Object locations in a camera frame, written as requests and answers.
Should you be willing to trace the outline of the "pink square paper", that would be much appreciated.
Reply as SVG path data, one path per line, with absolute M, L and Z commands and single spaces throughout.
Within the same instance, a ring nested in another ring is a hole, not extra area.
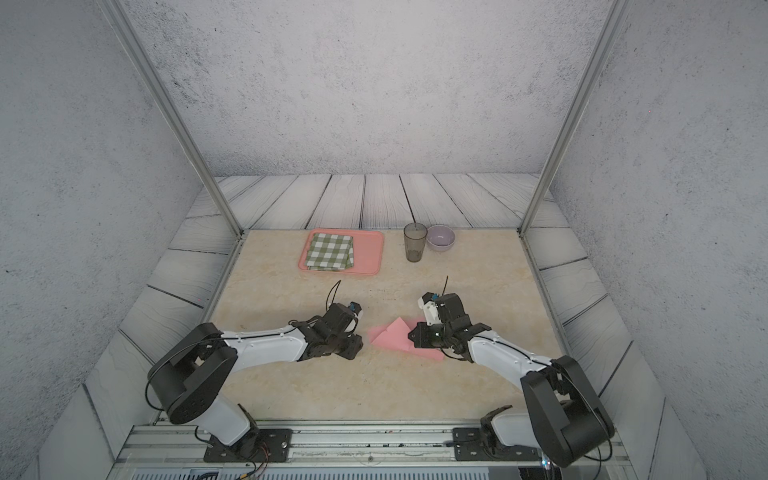
M 387 325 L 373 326 L 368 330 L 369 343 L 386 350 L 442 361 L 445 356 L 439 349 L 416 348 L 413 341 L 408 338 L 408 334 L 422 321 L 423 318 L 403 319 L 398 317 Z

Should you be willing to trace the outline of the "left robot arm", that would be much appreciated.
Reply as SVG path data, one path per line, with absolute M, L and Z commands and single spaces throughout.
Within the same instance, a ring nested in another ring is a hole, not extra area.
M 159 401 L 150 406 L 173 424 L 204 429 L 224 446 L 240 444 L 256 434 L 257 426 L 221 393 L 230 374 L 332 355 L 352 360 L 363 346 L 356 333 L 361 312 L 356 302 L 333 303 L 309 320 L 256 332 L 225 332 L 202 323 L 150 368 L 145 391 Z

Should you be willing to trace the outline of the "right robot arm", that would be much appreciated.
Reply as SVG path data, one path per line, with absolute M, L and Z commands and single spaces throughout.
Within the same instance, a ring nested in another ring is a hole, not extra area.
M 480 420 L 476 443 L 483 454 L 502 460 L 527 448 L 558 467 L 581 458 L 608 461 L 592 452 L 610 445 L 615 426 L 583 368 L 574 358 L 534 354 L 502 338 L 490 326 L 473 323 L 455 293 L 425 293 L 418 300 L 424 320 L 408 333 L 417 349 L 439 350 L 453 360 L 490 369 L 518 388 L 528 419 L 517 419 L 508 406 Z

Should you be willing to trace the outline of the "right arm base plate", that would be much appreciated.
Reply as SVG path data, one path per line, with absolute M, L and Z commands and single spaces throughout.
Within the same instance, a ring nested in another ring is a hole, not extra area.
M 538 462 L 539 451 L 528 446 L 503 446 L 486 428 L 462 428 L 452 430 L 454 459 L 460 462 Z

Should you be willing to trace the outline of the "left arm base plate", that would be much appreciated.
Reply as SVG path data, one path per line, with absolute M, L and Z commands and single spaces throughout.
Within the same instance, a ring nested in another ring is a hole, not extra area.
M 208 440 L 203 455 L 205 463 L 285 463 L 288 461 L 293 431 L 291 429 L 259 429 L 248 432 L 232 446 L 215 436 Z

